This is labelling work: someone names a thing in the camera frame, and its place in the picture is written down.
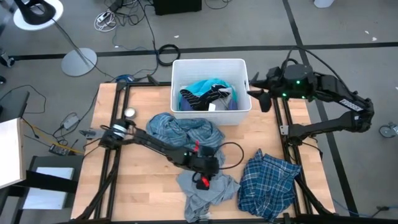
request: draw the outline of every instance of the black box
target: black box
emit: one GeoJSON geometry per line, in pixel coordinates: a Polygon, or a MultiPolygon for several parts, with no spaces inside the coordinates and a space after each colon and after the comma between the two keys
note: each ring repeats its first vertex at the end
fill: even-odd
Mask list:
{"type": "Polygon", "coordinates": [[[201,11],[201,0],[154,0],[154,7],[158,16],[197,12],[201,11]]]}

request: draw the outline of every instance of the blue cloth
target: blue cloth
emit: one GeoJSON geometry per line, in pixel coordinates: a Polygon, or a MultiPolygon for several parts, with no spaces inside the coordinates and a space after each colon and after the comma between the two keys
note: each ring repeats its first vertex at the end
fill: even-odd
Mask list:
{"type": "MultiPolygon", "coordinates": [[[[218,78],[212,78],[209,80],[201,80],[198,82],[195,82],[194,84],[191,84],[189,86],[187,86],[185,89],[189,90],[191,93],[193,93],[195,96],[202,96],[204,93],[206,93],[207,91],[211,90],[211,86],[213,84],[217,84],[217,85],[223,85],[226,88],[231,87],[232,88],[232,99],[235,102],[238,102],[238,97],[236,96],[236,91],[235,89],[226,81],[224,80],[220,80],[218,78]]],[[[181,98],[182,95],[181,93],[178,94],[178,102],[179,102],[179,109],[181,110],[181,98]]]]}
{"type": "Polygon", "coordinates": [[[151,136],[173,146],[195,148],[200,146],[217,148],[224,139],[224,134],[206,119],[175,119],[169,113],[154,116],[146,127],[151,136]]]}
{"type": "Polygon", "coordinates": [[[270,155],[259,149],[243,170],[238,192],[238,208],[273,222],[295,198],[294,177],[301,166],[270,155]]]}

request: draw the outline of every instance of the white label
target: white label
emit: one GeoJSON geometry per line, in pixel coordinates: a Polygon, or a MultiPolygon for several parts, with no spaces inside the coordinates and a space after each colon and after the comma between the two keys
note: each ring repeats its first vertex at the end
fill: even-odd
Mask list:
{"type": "Polygon", "coordinates": [[[361,107],[356,106],[355,104],[353,104],[352,102],[350,102],[350,101],[348,101],[348,100],[346,100],[346,99],[340,100],[339,103],[341,103],[342,105],[345,105],[346,107],[351,108],[351,109],[353,109],[353,110],[355,110],[355,111],[361,111],[361,110],[363,110],[361,107]]]}
{"type": "Polygon", "coordinates": [[[209,104],[209,111],[216,111],[216,105],[213,103],[209,104]]]}

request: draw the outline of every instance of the white lamp base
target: white lamp base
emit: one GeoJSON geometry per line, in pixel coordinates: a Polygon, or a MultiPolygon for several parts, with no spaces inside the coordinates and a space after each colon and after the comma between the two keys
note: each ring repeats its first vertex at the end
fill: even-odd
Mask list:
{"type": "Polygon", "coordinates": [[[85,56],[83,60],[76,50],[67,53],[62,59],[62,71],[72,77],[79,77],[91,71],[97,63],[97,54],[88,48],[79,48],[85,56]]]}

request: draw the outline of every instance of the crumpled clothing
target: crumpled clothing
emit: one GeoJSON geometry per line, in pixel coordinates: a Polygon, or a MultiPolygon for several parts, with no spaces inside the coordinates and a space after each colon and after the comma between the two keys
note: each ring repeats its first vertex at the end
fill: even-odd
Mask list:
{"type": "MultiPolygon", "coordinates": [[[[191,93],[193,93],[195,96],[202,96],[204,93],[206,93],[207,91],[209,91],[211,89],[211,86],[217,84],[217,85],[223,85],[226,88],[232,88],[232,99],[235,102],[238,102],[238,96],[236,94],[235,89],[233,88],[233,86],[231,86],[228,82],[224,81],[224,80],[220,80],[218,78],[211,78],[208,80],[201,80],[198,82],[195,82],[187,87],[185,87],[186,90],[189,90],[191,93]]],[[[182,99],[182,95],[178,94],[178,108],[181,111],[181,99],[182,99]]]]}
{"type": "Polygon", "coordinates": [[[163,142],[191,149],[195,148],[196,141],[200,146],[215,149],[224,139],[216,125],[206,119],[175,119],[169,113],[154,116],[147,123],[146,131],[163,142]]]}
{"type": "Polygon", "coordinates": [[[299,165],[270,155],[263,157],[259,149],[243,170],[238,208],[273,222],[293,203],[294,177],[300,171],[299,165]]]}
{"type": "MultiPolygon", "coordinates": [[[[222,166],[225,161],[223,152],[218,150],[215,157],[222,166]]],[[[189,223],[206,217],[211,204],[219,205],[221,202],[232,199],[240,188],[240,185],[230,175],[225,175],[220,170],[211,178],[209,190],[198,190],[196,183],[192,182],[193,174],[194,171],[184,170],[177,177],[180,188],[187,195],[184,217],[189,223]]],[[[199,179],[200,174],[197,174],[195,178],[199,179]]]]}
{"type": "MultiPolygon", "coordinates": [[[[225,88],[225,89],[219,89],[219,91],[232,93],[233,89],[225,88]]],[[[238,110],[238,104],[232,99],[231,94],[226,98],[220,98],[211,103],[216,105],[215,111],[238,110]]],[[[191,107],[191,104],[184,97],[181,98],[180,106],[181,106],[181,111],[194,111],[194,109],[191,107]]]]}
{"type": "Polygon", "coordinates": [[[185,98],[189,102],[194,110],[207,111],[211,102],[226,98],[231,94],[231,92],[220,90],[226,90],[225,86],[214,84],[211,86],[211,89],[202,94],[202,96],[195,96],[189,90],[180,90],[180,94],[182,98],[185,98]]]}
{"type": "MultiPolygon", "coordinates": [[[[216,150],[224,139],[224,134],[211,122],[205,119],[175,119],[169,113],[154,116],[146,127],[151,136],[173,146],[185,146],[194,149],[196,141],[199,146],[207,146],[216,150]]],[[[224,164],[225,156],[222,150],[215,153],[220,166],[224,164]]],[[[183,170],[177,177],[180,188],[187,195],[185,202],[185,219],[195,222],[206,217],[210,204],[219,205],[233,198],[239,184],[229,175],[220,170],[210,180],[209,190],[198,190],[192,182],[193,171],[183,170]]]]}

